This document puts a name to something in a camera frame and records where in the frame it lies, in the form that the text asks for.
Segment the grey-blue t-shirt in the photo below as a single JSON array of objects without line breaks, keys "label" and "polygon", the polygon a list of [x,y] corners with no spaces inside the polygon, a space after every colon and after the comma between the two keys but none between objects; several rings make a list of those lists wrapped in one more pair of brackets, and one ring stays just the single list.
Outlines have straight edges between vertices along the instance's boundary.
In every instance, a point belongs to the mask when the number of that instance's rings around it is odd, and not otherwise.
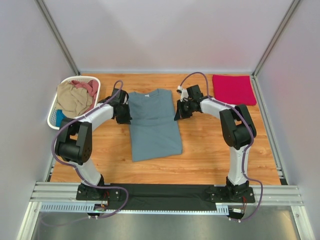
[{"label": "grey-blue t-shirt", "polygon": [[157,88],[149,93],[130,92],[128,105],[133,162],[165,158],[183,153],[172,92]]}]

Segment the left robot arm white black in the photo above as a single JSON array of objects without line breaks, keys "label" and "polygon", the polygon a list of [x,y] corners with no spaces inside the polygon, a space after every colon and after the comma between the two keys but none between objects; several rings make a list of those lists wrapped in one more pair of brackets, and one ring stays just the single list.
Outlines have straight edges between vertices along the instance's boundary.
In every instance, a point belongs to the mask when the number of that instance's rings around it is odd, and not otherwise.
[{"label": "left robot arm white black", "polygon": [[95,108],[75,119],[65,118],[53,141],[55,158],[61,157],[61,164],[72,167],[84,187],[105,190],[103,176],[98,172],[91,158],[93,151],[93,132],[108,120],[118,124],[131,123],[127,93],[107,97]]}]

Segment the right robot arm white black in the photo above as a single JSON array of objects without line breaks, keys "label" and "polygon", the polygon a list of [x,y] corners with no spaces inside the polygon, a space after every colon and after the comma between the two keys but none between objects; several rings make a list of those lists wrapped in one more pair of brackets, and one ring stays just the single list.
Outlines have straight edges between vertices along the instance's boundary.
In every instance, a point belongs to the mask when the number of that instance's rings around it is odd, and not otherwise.
[{"label": "right robot arm white black", "polygon": [[213,187],[212,197],[219,201],[238,202],[251,194],[250,179],[247,176],[248,158],[257,135],[248,108],[230,105],[210,97],[182,98],[177,101],[174,119],[192,117],[194,112],[209,114],[220,119],[222,136],[230,150],[230,167],[224,187]]}]

